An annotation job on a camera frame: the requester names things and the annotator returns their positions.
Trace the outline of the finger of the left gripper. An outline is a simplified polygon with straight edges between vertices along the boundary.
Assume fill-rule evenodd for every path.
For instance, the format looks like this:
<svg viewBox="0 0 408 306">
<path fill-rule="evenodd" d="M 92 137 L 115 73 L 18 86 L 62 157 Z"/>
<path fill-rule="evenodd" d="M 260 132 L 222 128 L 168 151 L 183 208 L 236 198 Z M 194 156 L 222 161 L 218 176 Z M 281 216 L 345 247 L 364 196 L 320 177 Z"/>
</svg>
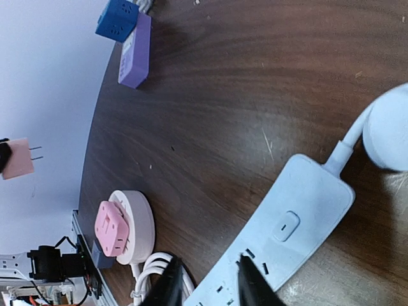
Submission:
<svg viewBox="0 0 408 306">
<path fill-rule="evenodd" d="M 9 138 L 3 138 L 0 141 L 0 173 L 4 171 L 12 156 L 12 149 L 8 144 L 9 140 Z"/>
</svg>

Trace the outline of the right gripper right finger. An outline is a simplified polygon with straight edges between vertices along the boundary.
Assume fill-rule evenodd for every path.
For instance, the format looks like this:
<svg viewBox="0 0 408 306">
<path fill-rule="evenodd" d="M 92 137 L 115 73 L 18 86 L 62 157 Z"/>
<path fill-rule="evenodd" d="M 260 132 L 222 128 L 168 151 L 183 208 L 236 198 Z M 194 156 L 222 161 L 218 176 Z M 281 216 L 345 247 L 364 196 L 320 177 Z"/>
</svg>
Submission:
<svg viewBox="0 0 408 306">
<path fill-rule="evenodd" d="M 252 259 L 241 255 L 238 264 L 238 296 L 243 306 L 273 306 L 286 304 L 269 286 Z"/>
</svg>

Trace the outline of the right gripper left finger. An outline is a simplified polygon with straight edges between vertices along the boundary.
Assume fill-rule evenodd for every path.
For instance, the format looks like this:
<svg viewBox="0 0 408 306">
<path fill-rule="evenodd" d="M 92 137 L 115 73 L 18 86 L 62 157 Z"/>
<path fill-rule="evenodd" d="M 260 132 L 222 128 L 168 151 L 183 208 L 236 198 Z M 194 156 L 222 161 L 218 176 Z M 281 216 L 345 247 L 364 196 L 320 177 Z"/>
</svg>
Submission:
<svg viewBox="0 0 408 306">
<path fill-rule="evenodd" d="M 141 306 L 182 306 L 182 261 L 172 258 Z"/>
</svg>

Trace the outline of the salmon pink plug charger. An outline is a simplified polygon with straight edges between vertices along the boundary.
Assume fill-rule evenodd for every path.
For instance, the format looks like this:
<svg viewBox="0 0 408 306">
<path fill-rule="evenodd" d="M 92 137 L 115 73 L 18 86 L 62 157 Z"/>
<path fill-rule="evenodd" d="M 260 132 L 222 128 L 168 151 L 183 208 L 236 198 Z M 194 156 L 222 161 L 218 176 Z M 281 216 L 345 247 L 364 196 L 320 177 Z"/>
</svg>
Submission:
<svg viewBox="0 0 408 306">
<path fill-rule="evenodd" d="M 34 173 L 33 161 L 43 156 L 31 157 L 31 152 L 41 149 L 42 146 L 30 147 L 27 138 L 9 140 L 8 144 L 12 149 L 12 156 L 1 173 L 3 180 Z"/>
</svg>

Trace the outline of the round pink power socket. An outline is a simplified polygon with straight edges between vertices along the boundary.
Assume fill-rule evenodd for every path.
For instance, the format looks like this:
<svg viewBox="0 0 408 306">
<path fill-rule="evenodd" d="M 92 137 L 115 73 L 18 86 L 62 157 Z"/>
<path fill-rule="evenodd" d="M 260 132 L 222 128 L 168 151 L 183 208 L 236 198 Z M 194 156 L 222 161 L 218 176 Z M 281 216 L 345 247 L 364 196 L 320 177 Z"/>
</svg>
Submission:
<svg viewBox="0 0 408 306">
<path fill-rule="evenodd" d="M 114 191 L 109 199 L 119 206 L 129 226 L 124 251 L 117 256 L 121 265 L 128 265 L 135 278 L 131 292 L 133 305 L 140 305 L 150 291 L 150 276 L 162 275 L 171 254 L 154 252 L 156 231 L 154 216 L 146 197 L 140 191 Z"/>
</svg>

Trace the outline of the dark navy plug charger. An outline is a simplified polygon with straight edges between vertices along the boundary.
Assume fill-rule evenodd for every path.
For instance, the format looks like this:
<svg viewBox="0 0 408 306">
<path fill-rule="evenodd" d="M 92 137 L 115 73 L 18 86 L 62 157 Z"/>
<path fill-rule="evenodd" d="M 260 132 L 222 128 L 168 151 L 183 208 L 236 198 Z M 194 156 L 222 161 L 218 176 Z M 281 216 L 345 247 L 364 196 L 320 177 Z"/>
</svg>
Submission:
<svg viewBox="0 0 408 306">
<path fill-rule="evenodd" d="M 98 269 L 111 268 L 115 262 L 115 258 L 106 256 L 97 240 L 92 243 L 91 257 L 93 263 Z"/>
</svg>

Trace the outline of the pink square plug adapter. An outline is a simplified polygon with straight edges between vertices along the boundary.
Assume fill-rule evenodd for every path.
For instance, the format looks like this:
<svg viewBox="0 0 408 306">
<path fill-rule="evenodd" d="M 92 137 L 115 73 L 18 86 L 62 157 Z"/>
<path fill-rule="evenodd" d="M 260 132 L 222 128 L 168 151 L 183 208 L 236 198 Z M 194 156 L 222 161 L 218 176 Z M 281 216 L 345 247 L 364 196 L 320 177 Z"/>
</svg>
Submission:
<svg viewBox="0 0 408 306">
<path fill-rule="evenodd" d="M 105 256 L 117 257 L 123 253 L 129 236 L 129 226 L 116 202 L 100 203 L 94 231 Z"/>
</svg>

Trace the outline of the light blue power strip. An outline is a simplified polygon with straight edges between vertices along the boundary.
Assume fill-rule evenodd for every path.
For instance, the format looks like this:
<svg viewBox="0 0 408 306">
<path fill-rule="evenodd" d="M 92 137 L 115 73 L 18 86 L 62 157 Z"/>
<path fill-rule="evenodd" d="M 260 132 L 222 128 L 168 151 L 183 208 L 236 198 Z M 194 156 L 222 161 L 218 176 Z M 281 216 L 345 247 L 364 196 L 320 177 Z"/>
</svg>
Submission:
<svg viewBox="0 0 408 306">
<path fill-rule="evenodd" d="M 246 225 L 186 300 L 186 305 L 240 305 L 238 264 L 248 256 L 276 293 L 316 252 L 345 216 L 354 190 L 340 174 L 362 141 L 379 168 L 407 170 L 407 85 L 375 99 L 320 164 L 289 158 Z"/>
</svg>

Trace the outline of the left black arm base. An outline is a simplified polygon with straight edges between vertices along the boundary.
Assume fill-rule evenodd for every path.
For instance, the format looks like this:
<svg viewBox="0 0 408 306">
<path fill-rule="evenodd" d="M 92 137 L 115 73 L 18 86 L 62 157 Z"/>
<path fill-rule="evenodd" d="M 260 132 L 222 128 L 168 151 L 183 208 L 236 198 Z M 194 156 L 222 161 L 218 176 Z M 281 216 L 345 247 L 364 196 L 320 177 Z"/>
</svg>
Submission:
<svg viewBox="0 0 408 306">
<path fill-rule="evenodd" d="M 76 236 L 76 242 L 68 237 L 62 238 L 57 244 L 64 241 L 75 245 L 74 253 L 63 254 L 58 246 L 41 245 L 36 250 L 27 253 L 31 260 L 30 278 L 36 281 L 64 282 L 75 277 L 83 278 L 89 293 L 96 299 L 102 297 L 102 280 L 98 269 L 94 266 L 91 254 L 81 235 Z"/>
</svg>

